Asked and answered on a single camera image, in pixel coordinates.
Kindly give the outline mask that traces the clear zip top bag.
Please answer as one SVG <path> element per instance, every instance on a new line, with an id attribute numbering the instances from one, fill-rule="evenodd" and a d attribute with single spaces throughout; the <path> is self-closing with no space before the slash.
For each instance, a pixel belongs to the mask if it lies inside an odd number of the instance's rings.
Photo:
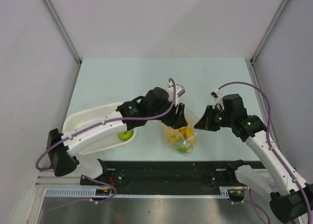
<path id="1" fill-rule="evenodd" d="M 166 143 L 181 154 L 190 154 L 197 142 L 200 130 L 194 126 L 198 122 L 197 116 L 188 108 L 184 111 L 187 121 L 186 127 L 172 129 L 165 124 L 161 124 Z"/>

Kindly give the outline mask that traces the yellow fake bell pepper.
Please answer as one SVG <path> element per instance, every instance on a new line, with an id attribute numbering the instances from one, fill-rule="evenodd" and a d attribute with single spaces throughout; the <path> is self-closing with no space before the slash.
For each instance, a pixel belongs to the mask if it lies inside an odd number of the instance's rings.
<path id="1" fill-rule="evenodd" d="M 193 131 L 188 127 L 181 127 L 180 129 L 178 129 L 178 132 L 184 136 L 185 139 L 189 139 L 193 136 Z"/>

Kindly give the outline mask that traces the green fake apple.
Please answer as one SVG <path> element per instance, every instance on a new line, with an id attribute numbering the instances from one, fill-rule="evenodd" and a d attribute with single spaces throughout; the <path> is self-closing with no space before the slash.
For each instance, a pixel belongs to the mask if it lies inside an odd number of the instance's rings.
<path id="1" fill-rule="evenodd" d="M 128 141 L 132 138 L 132 136 L 134 135 L 134 131 L 133 130 L 129 130 L 126 132 L 121 132 L 118 134 L 118 138 L 122 141 Z"/>

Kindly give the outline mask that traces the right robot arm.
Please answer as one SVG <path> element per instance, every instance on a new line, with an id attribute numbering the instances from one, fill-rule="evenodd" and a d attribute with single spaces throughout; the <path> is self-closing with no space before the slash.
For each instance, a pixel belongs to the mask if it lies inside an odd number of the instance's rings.
<path id="1" fill-rule="evenodd" d="M 230 128 L 259 158 L 270 177 L 259 174 L 242 160 L 228 165 L 225 179 L 230 185 L 247 185 L 269 202 L 276 218 L 287 224 L 313 209 L 313 186 L 287 161 L 281 151 L 267 136 L 267 128 L 256 115 L 248 115 L 238 94 L 222 96 L 211 93 L 215 100 L 208 105 L 195 128 L 218 131 Z"/>

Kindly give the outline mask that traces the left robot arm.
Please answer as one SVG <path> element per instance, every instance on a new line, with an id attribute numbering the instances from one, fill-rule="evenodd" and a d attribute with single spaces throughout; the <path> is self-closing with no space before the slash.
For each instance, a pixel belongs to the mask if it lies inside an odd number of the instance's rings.
<path id="1" fill-rule="evenodd" d="M 145 96 L 124 102 L 108 116 L 76 130 L 62 133 L 58 129 L 51 130 L 46 147 L 50 169 L 57 177 L 78 172 L 91 177 L 96 184 L 104 184 L 108 179 L 108 172 L 98 162 L 80 162 L 78 154 L 104 138 L 144 126 L 150 120 L 161 121 L 173 129 L 187 126 L 185 105 L 178 102 L 184 92 L 184 87 L 180 85 L 166 90 L 155 87 Z"/>

